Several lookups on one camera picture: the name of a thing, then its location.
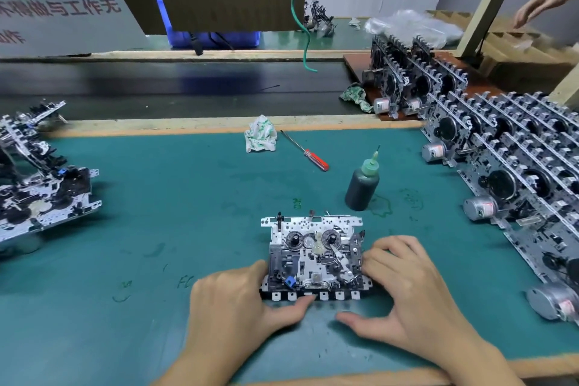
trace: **right hand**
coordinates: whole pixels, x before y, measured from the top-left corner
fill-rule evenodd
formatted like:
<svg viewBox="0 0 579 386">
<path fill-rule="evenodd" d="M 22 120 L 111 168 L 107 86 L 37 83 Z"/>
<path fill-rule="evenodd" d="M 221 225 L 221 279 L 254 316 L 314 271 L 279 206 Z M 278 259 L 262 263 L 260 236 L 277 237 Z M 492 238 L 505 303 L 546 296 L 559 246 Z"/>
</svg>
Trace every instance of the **right hand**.
<svg viewBox="0 0 579 386">
<path fill-rule="evenodd" d="M 414 236 L 380 238 L 364 253 L 362 272 L 394 298 L 390 314 L 336 319 L 360 337 L 379 340 L 450 371 L 461 352 L 487 345 L 456 305 L 440 273 Z"/>
<path fill-rule="evenodd" d="M 521 27 L 547 9 L 560 7 L 567 0 L 529 0 L 515 14 L 514 26 Z"/>
</svg>

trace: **blue plastic part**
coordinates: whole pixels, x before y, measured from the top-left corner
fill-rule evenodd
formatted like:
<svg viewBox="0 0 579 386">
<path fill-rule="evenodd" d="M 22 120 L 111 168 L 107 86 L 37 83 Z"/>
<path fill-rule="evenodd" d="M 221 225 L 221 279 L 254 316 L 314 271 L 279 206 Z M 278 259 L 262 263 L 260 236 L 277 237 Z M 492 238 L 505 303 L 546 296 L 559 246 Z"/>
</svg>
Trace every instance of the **blue plastic part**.
<svg viewBox="0 0 579 386">
<path fill-rule="evenodd" d="M 295 278 L 292 276 L 288 276 L 284 282 L 286 283 L 287 287 L 293 288 L 293 286 L 295 285 Z"/>
<path fill-rule="evenodd" d="M 163 23 L 165 24 L 165 30 L 167 31 L 167 39 L 169 40 L 169 44 L 173 48 L 191 49 L 191 34 L 189 32 L 173 31 L 167 10 L 165 9 L 165 3 L 163 3 L 163 0 L 157 0 L 157 4 L 159 5 L 159 11 L 161 12 Z M 209 38 L 209 33 L 207 32 L 194 33 L 194 35 L 201 42 L 204 49 L 229 48 L 215 33 L 211 33 L 211 38 L 213 38 L 214 41 L 222 46 L 218 46 L 213 43 L 213 41 Z M 221 35 L 229 42 L 231 46 L 233 46 L 234 49 L 255 48 L 259 46 L 259 40 L 261 38 L 261 32 L 221 32 Z"/>
</svg>

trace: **green cable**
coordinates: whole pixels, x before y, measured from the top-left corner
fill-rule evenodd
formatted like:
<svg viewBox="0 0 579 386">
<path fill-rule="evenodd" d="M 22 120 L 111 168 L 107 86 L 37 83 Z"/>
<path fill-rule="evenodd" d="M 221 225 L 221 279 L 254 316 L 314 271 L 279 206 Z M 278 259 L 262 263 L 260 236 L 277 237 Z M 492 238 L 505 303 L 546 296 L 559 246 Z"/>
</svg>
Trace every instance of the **green cable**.
<svg viewBox="0 0 579 386">
<path fill-rule="evenodd" d="M 308 28 L 306 28 L 303 25 L 303 22 L 300 22 L 298 20 L 298 16 L 295 15 L 295 10 L 293 9 L 293 0 L 291 0 L 291 13 L 293 15 L 293 20 L 295 20 L 295 22 L 298 24 L 298 26 L 301 28 L 301 30 L 304 31 L 308 35 L 308 42 L 306 43 L 306 48 L 303 50 L 303 67 L 308 69 L 309 71 L 318 72 L 317 69 L 309 68 L 308 65 L 306 64 L 306 55 L 308 54 L 308 47 L 310 46 L 310 41 L 312 40 L 312 36 L 310 35 Z"/>
</svg>

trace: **red brown board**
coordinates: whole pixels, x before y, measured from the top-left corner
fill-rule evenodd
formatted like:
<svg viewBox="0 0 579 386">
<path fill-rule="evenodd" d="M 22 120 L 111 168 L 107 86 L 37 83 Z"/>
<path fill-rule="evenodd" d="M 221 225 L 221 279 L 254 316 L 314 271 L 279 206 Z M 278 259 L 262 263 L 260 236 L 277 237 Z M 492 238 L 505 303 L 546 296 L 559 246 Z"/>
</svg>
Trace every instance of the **red brown board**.
<svg viewBox="0 0 579 386">
<path fill-rule="evenodd" d="M 475 93 L 482 93 L 489 91 L 491 96 L 499 95 L 500 93 L 504 93 L 501 89 L 492 85 L 485 77 L 479 74 L 474 68 L 468 66 L 466 63 L 462 62 L 455 58 L 451 53 L 444 52 L 444 51 L 437 51 L 436 56 L 438 59 L 446 60 L 458 68 L 461 68 L 468 74 L 468 88 L 467 93 L 475 94 Z M 345 53 L 344 54 L 344 61 L 346 62 L 346 66 L 350 68 L 352 73 L 358 79 L 358 82 L 362 81 L 362 71 L 370 68 L 370 52 L 368 53 Z M 376 98 L 380 98 L 380 90 L 376 87 L 364 87 L 366 91 L 366 98 L 370 104 L 374 102 Z M 387 114 L 379 115 L 381 121 L 403 121 L 407 119 L 416 119 L 416 115 L 412 116 L 404 116 L 403 113 L 400 113 L 400 117 L 398 119 L 393 119 Z"/>
</svg>

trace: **plastic squeeze bottle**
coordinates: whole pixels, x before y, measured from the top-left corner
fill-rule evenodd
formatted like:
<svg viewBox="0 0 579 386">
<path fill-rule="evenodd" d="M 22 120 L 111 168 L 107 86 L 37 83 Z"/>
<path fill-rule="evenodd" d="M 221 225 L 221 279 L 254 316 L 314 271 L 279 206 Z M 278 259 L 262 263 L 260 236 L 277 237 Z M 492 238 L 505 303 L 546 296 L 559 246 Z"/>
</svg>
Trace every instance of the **plastic squeeze bottle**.
<svg viewBox="0 0 579 386">
<path fill-rule="evenodd" d="M 378 150 L 371 159 L 366 159 L 362 166 L 354 171 L 348 191 L 346 191 L 346 205 L 351 210 L 364 210 L 368 207 L 370 199 L 374 195 L 376 186 L 380 182 L 378 174 Z"/>
</svg>

